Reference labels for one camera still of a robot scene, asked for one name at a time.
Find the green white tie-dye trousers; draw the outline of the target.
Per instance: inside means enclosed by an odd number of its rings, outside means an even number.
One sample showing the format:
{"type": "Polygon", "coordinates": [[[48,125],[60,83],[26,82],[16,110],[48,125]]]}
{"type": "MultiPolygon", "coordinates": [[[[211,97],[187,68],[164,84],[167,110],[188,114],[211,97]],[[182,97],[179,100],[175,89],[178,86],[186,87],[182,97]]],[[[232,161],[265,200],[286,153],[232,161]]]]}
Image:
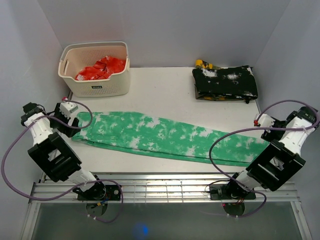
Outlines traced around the green white tie-dye trousers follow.
{"type": "Polygon", "coordinates": [[[269,145],[241,134],[214,144],[226,133],[139,112],[79,112],[76,117],[83,129],[74,142],[148,157],[247,167],[269,145]]]}

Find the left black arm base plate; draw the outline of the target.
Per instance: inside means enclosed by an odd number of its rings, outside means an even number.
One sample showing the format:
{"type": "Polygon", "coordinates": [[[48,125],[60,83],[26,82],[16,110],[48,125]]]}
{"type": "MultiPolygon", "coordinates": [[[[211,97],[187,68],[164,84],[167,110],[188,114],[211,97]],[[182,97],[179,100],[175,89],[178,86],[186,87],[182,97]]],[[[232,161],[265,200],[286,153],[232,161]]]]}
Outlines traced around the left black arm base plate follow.
{"type": "Polygon", "coordinates": [[[93,187],[82,191],[79,187],[73,190],[79,201],[119,201],[121,199],[120,189],[117,185],[103,185],[95,183],[93,187]]]}

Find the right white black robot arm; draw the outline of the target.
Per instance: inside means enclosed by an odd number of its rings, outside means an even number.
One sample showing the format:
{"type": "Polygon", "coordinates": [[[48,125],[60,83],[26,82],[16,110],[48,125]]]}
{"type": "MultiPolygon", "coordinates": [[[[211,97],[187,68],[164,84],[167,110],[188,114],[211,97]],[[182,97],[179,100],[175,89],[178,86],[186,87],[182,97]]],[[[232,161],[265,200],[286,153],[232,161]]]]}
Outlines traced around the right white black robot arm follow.
{"type": "Polygon", "coordinates": [[[305,165],[301,148],[319,126],[316,111],[307,106],[293,111],[286,120],[263,113],[257,116],[254,125],[266,128],[261,138],[268,146],[227,184],[212,184],[209,187],[212,200],[254,200],[253,190],[257,187],[272,192],[279,189],[305,165]]]}

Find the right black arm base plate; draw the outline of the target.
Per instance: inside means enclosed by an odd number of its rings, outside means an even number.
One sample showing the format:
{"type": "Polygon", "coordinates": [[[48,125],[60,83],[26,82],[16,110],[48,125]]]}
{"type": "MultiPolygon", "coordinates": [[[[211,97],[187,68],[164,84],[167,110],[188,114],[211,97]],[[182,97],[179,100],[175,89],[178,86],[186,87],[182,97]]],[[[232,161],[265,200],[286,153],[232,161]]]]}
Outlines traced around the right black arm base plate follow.
{"type": "Polygon", "coordinates": [[[230,188],[228,184],[211,184],[209,186],[211,200],[255,200],[256,194],[245,191],[241,187],[230,188]]]}

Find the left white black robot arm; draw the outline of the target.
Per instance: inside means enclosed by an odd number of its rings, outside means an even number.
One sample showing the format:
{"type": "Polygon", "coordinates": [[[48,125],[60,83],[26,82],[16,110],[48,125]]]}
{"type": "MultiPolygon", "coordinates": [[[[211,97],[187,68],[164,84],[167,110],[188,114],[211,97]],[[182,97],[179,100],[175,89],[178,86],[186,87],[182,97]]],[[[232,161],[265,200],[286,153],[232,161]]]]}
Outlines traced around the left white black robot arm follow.
{"type": "Polygon", "coordinates": [[[74,183],[73,192],[85,200],[105,200],[105,185],[81,167],[81,160],[61,136],[71,138],[81,131],[79,119],[72,118],[77,110],[78,104],[68,99],[57,103],[53,113],[33,102],[23,106],[21,124],[29,128],[33,139],[33,146],[27,152],[53,182],[74,183]]]}

